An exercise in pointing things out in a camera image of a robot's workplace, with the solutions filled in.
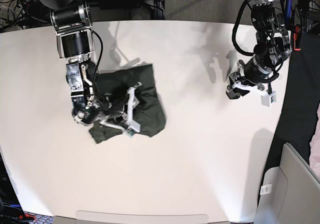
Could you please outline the black robot arm, image left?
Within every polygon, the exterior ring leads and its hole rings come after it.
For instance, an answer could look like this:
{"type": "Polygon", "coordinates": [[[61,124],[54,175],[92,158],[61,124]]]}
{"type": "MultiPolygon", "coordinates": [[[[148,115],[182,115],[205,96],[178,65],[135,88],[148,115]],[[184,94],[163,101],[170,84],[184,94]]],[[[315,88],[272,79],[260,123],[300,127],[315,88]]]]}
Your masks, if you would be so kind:
{"type": "Polygon", "coordinates": [[[130,86],[124,93],[103,94],[97,87],[99,64],[91,60],[95,52],[90,6],[86,0],[39,0],[49,8],[49,18],[55,30],[59,59],[67,60],[66,81],[71,92],[74,120],[83,125],[100,125],[133,135],[141,125],[134,120],[139,104],[136,89],[130,86]]]}

